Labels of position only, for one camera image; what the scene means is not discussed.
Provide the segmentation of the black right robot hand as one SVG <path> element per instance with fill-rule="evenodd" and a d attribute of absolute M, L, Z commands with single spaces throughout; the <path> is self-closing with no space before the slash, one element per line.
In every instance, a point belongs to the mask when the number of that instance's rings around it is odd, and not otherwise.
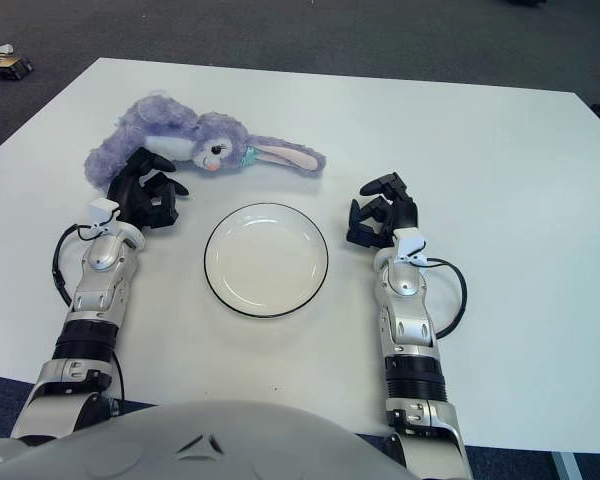
<path fill-rule="evenodd" d="M 379 249 L 393 247 L 396 230 L 418 227 L 417 205 L 396 172 L 366 183 L 359 195 L 371 200 L 364 206 L 355 199 L 351 201 L 346 234 L 350 243 Z"/>

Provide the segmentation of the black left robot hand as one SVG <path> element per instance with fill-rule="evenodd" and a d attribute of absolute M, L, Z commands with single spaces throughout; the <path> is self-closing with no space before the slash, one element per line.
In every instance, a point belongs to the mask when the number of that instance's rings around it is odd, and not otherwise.
<path fill-rule="evenodd" d="M 176 197 L 189 190 L 171 179 L 174 164 L 144 147 L 137 149 L 109 186 L 107 198 L 119 205 L 119 221 L 139 230 L 173 225 L 178 218 Z"/>

